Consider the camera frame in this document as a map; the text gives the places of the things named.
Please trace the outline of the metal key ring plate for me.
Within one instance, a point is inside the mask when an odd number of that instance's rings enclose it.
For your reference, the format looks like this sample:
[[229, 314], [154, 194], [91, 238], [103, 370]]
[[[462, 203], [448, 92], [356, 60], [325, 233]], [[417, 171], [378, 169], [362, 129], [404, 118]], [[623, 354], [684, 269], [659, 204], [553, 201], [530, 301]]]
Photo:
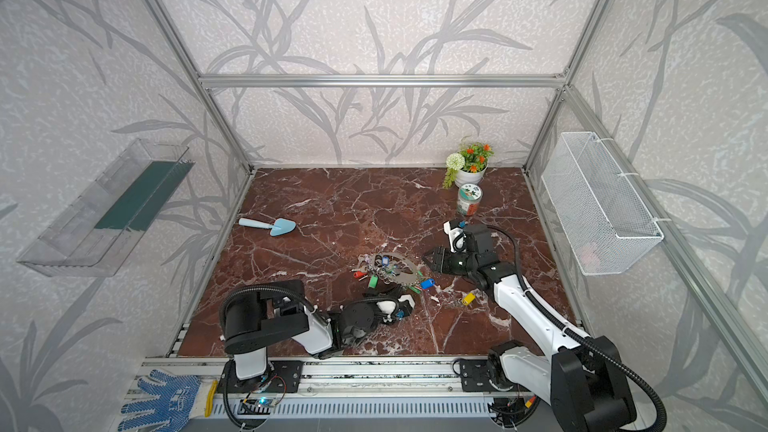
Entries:
[[396, 252], [364, 254], [358, 257], [357, 265], [352, 272], [363, 271], [368, 275], [377, 276], [379, 282], [399, 284], [406, 288], [420, 291], [420, 283], [426, 279], [419, 267], [406, 256]]

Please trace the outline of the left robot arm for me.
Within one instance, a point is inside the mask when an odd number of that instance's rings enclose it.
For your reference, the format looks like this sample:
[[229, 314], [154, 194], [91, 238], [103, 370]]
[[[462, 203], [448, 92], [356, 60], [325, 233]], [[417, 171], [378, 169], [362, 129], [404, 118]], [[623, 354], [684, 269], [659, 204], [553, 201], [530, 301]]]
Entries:
[[413, 297], [395, 285], [324, 312], [304, 295], [299, 279], [253, 284], [233, 290], [219, 307], [228, 370], [240, 382], [271, 374], [268, 348], [286, 340], [325, 359], [358, 346], [381, 326], [409, 317]]

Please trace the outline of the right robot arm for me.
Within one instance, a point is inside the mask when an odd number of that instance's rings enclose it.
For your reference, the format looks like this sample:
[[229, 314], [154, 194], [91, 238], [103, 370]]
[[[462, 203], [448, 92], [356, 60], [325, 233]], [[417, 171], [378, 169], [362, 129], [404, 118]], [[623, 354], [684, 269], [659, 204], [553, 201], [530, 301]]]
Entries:
[[558, 313], [532, 287], [520, 261], [503, 261], [495, 251], [495, 227], [460, 219], [443, 225], [449, 246], [426, 253], [435, 273], [463, 277], [506, 310], [540, 349], [510, 341], [488, 356], [489, 377], [497, 388], [520, 385], [548, 403], [564, 431], [626, 431], [637, 419], [630, 387], [651, 401], [651, 431], [668, 423], [666, 407], [656, 391], [626, 366], [605, 336], [592, 337]]

